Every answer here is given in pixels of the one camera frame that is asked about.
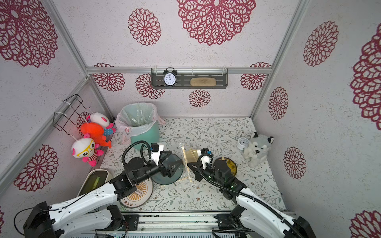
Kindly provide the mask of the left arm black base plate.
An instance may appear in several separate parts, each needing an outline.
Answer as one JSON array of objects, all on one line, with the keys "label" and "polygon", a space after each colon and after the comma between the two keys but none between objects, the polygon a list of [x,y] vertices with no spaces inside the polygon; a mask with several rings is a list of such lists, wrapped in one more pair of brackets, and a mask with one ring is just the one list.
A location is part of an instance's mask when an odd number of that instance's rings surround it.
[{"label": "left arm black base plate", "polygon": [[102,231],[136,231],[140,216],[137,214],[123,215],[122,218],[112,220],[111,224]]}]

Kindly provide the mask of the red orange plush toy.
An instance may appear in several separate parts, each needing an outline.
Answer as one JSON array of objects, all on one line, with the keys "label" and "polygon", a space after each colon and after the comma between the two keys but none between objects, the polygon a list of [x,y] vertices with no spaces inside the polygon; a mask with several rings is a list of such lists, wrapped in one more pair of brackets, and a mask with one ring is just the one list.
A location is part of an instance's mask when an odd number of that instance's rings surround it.
[{"label": "red orange plush toy", "polygon": [[107,141],[107,137],[104,135],[104,129],[97,123],[85,123],[80,126],[80,131],[84,137],[90,137],[96,144],[102,147],[112,148],[111,141]]}]

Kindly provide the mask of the small white round timer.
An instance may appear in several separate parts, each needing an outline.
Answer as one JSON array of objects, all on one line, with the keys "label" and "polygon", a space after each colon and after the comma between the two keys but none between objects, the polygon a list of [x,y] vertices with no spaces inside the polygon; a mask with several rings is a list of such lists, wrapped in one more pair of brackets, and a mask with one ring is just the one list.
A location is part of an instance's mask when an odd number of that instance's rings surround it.
[{"label": "small white round timer", "polygon": [[236,143],[236,146],[239,150],[242,150],[244,151],[245,148],[249,145],[249,140],[245,137],[240,137],[238,140],[237,140],[237,143]]}]

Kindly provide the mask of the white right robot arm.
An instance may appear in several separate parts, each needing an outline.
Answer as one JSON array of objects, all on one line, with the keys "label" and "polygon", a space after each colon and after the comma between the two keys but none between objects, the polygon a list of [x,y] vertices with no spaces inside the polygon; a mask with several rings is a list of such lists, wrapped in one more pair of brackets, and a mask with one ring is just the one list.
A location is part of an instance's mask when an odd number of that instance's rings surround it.
[{"label": "white right robot arm", "polygon": [[236,204],[228,216],[230,230],[226,233],[255,232],[263,238],[314,238],[311,225],[302,217],[293,218],[260,199],[237,179],[226,161],[212,161],[212,154],[199,156],[187,166],[195,179],[216,186],[222,195]]}]

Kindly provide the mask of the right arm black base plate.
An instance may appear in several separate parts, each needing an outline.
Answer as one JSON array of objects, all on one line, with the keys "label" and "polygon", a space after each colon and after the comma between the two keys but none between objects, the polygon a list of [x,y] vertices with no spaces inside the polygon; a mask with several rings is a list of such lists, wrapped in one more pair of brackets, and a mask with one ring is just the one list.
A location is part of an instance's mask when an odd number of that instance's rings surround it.
[{"label": "right arm black base plate", "polygon": [[236,217],[228,213],[219,213],[214,216],[220,230],[235,230],[239,228]]}]

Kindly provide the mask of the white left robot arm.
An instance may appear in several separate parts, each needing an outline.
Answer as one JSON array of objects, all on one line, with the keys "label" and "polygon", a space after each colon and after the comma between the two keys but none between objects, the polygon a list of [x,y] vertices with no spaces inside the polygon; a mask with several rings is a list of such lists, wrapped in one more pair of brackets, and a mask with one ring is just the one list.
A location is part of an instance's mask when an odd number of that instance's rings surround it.
[{"label": "white left robot arm", "polygon": [[48,205],[42,202],[30,209],[20,234],[26,238],[69,238],[92,230],[112,231],[124,223],[114,203],[137,191],[137,185],[156,174],[173,177],[183,165],[171,161],[171,151],[158,143],[132,143],[123,152],[124,166],[118,176],[82,196]]}]

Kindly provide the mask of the disposable chopsticks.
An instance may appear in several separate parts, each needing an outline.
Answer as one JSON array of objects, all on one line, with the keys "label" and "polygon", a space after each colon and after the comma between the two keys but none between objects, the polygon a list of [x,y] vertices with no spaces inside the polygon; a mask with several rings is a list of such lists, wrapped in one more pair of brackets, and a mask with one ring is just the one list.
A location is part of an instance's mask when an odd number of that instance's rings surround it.
[{"label": "disposable chopsticks", "polygon": [[190,161],[191,163],[193,163],[193,162],[197,162],[197,160],[198,160],[198,158],[199,158],[200,155],[201,155],[201,153],[200,153],[198,150],[191,150],[189,161]]},{"label": "disposable chopsticks", "polygon": [[184,170],[185,170],[186,178],[188,179],[188,181],[190,183],[192,183],[192,179],[190,177],[190,171],[188,169],[188,160],[187,160],[186,149],[185,149],[184,144],[180,144],[179,148],[181,149],[181,152],[182,152],[183,165],[184,165]]}]

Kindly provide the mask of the grey husky plush dog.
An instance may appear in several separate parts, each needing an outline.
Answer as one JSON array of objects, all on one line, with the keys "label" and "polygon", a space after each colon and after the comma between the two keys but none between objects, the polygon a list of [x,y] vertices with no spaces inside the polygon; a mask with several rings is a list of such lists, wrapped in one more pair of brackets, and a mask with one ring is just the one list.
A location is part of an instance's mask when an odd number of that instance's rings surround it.
[{"label": "grey husky plush dog", "polygon": [[267,160],[268,151],[274,142],[274,137],[258,134],[256,131],[252,134],[248,146],[245,148],[243,157],[249,160],[250,168],[255,168]]}]

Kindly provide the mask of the cream round plate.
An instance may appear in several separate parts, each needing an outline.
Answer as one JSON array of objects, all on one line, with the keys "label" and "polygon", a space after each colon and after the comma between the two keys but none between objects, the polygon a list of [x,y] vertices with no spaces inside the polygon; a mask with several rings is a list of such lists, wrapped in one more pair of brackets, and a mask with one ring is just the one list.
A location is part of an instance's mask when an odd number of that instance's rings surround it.
[{"label": "cream round plate", "polygon": [[197,162],[199,156],[201,155],[201,150],[185,149],[182,147],[184,166],[188,168],[188,163],[191,163],[193,168],[197,168],[201,164]]}]

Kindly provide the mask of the dark green glass plate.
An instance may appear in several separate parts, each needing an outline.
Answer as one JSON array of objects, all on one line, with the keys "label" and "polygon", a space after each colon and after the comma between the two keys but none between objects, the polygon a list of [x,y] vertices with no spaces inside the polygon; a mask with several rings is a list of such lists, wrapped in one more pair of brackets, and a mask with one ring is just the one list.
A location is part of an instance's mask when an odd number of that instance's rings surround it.
[{"label": "dark green glass plate", "polygon": [[[172,162],[172,161],[182,161],[182,160],[177,155],[172,154],[169,157],[169,162]],[[169,184],[172,184],[172,183],[176,182],[181,177],[181,175],[183,173],[183,170],[184,170],[184,166],[182,165],[177,170],[177,172],[174,174],[173,177],[171,177],[171,178],[170,177],[163,177],[161,174],[156,174],[155,176],[152,177],[152,180],[155,183],[160,184],[160,185],[169,185]]]}]

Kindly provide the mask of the wooden brush on shelf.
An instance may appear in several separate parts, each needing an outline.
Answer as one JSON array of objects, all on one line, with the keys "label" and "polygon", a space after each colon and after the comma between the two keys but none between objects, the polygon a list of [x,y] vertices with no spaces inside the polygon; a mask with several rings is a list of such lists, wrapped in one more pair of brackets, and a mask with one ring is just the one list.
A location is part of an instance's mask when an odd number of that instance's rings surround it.
[{"label": "wooden brush on shelf", "polygon": [[192,87],[214,87],[217,85],[217,81],[212,77],[194,77],[190,80]]}]

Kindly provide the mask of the white plush doll yellow glasses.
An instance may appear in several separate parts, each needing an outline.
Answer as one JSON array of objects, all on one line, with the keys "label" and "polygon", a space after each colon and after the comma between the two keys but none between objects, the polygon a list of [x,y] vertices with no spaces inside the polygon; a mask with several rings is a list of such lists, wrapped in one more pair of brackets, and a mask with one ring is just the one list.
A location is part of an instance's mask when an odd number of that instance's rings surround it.
[{"label": "white plush doll yellow glasses", "polygon": [[74,158],[80,158],[84,163],[95,167],[97,165],[97,158],[104,154],[103,150],[99,149],[99,147],[100,145],[87,133],[83,138],[73,143],[71,154]]}]

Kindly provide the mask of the grey wall shelf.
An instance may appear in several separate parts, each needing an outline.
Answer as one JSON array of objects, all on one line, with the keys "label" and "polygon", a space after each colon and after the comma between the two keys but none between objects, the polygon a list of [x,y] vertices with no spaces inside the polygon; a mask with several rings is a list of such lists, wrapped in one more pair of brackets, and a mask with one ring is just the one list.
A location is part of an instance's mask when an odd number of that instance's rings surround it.
[{"label": "grey wall shelf", "polygon": [[[211,71],[194,71],[185,73],[184,71],[178,71],[177,83],[175,86],[166,86],[163,81],[163,71],[165,69],[152,69],[151,70],[151,86],[154,89],[226,89],[228,86],[228,73],[229,70],[224,68],[218,70],[215,73]],[[190,80],[194,77],[212,77],[217,81],[217,85],[214,87],[192,87]]]}]

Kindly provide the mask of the yellow patterned plate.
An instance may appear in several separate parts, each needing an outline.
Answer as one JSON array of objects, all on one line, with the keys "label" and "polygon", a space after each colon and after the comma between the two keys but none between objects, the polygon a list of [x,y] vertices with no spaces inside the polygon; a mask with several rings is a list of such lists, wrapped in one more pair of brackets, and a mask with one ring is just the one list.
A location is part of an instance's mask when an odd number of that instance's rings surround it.
[{"label": "yellow patterned plate", "polygon": [[236,176],[237,171],[238,171],[238,167],[233,160],[231,160],[228,157],[219,157],[216,159],[216,161],[225,161],[227,163],[228,167],[230,168],[233,176]]}]

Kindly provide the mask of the green trash bin with bag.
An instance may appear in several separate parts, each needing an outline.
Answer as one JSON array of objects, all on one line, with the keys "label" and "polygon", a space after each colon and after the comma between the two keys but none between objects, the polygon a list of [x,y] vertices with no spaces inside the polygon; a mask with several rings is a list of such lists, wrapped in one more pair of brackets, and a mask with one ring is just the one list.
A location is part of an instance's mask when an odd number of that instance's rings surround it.
[{"label": "green trash bin with bag", "polygon": [[154,104],[134,103],[122,108],[115,125],[117,132],[122,135],[124,145],[140,140],[151,144],[159,141],[159,127],[165,125],[165,121],[158,115]]}]

